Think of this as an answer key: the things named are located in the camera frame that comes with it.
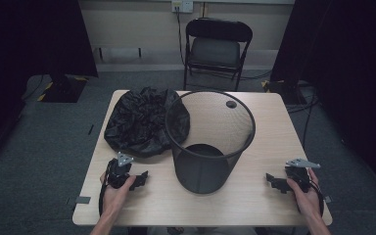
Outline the dark curtain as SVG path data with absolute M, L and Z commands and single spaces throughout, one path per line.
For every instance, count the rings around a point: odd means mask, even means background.
M 98 75 L 78 0 L 0 0 L 0 144 L 37 74 Z
M 376 0 L 295 0 L 271 79 L 314 85 L 376 173 Z

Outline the person's right hand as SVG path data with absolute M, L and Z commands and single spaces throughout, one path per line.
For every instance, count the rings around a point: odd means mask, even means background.
M 313 221 L 322 219 L 320 212 L 318 194 L 314 189 L 308 190 L 306 193 L 300 188 L 298 183 L 291 179 L 287 179 L 288 185 L 292 188 L 298 207 L 304 218 L 312 223 Z

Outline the person's lap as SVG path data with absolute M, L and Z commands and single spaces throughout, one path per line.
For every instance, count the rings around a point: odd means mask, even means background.
M 128 235 L 259 235 L 253 227 L 130 227 Z

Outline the white wall outlet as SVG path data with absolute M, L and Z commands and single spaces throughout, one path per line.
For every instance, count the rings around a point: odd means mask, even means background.
M 194 2 L 192 0 L 172 0 L 171 10 L 173 13 L 191 14 L 194 11 Z

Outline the black folding chair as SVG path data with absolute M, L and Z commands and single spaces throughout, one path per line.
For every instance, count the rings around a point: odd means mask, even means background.
M 196 18 L 185 27 L 184 84 L 192 69 L 231 72 L 238 90 L 247 51 L 253 39 L 245 23 Z

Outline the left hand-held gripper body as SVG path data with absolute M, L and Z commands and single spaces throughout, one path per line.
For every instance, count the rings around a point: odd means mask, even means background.
M 109 185 L 118 189 L 120 188 L 127 178 L 131 169 L 133 158 L 118 152 L 117 157 L 109 161 L 106 170 L 106 179 Z

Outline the black garbage bag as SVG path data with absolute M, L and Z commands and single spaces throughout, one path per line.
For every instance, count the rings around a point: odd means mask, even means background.
M 177 143 L 185 141 L 190 131 L 187 109 L 174 90 L 144 87 L 118 99 L 104 139 L 116 152 L 150 158 L 170 148 L 167 129 Z

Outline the black stand base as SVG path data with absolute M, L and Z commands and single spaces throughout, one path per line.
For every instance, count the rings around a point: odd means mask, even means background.
M 76 103 L 88 79 L 84 77 L 68 77 L 62 73 L 51 74 L 51 82 L 38 97 L 39 102 Z
M 269 81 L 265 80 L 261 83 L 266 93 L 279 94 L 285 105 L 305 105 L 306 98 L 301 92 L 297 84 L 289 84 L 284 80 Z

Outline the black mesh trash bin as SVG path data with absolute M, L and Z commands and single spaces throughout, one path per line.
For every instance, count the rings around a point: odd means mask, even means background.
M 219 190 L 256 134 L 250 109 L 238 98 L 221 91 L 192 91 L 179 100 L 190 115 L 190 131 L 177 143 L 169 129 L 175 174 L 180 184 L 196 194 Z M 235 101 L 237 108 L 226 107 Z

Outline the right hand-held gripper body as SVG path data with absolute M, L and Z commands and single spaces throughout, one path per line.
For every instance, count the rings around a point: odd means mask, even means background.
M 309 168 L 320 168 L 320 164 L 305 159 L 293 159 L 287 161 L 285 166 L 287 175 L 295 180 L 305 193 L 310 188 L 310 179 L 307 173 Z

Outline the person's left hand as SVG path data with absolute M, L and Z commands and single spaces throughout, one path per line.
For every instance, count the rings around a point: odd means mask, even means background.
M 116 189 L 111 185 L 106 187 L 103 196 L 102 217 L 109 217 L 112 219 L 116 219 L 118 217 L 125 203 L 129 188 L 132 186 L 135 179 L 135 175 L 130 175 L 120 188 Z

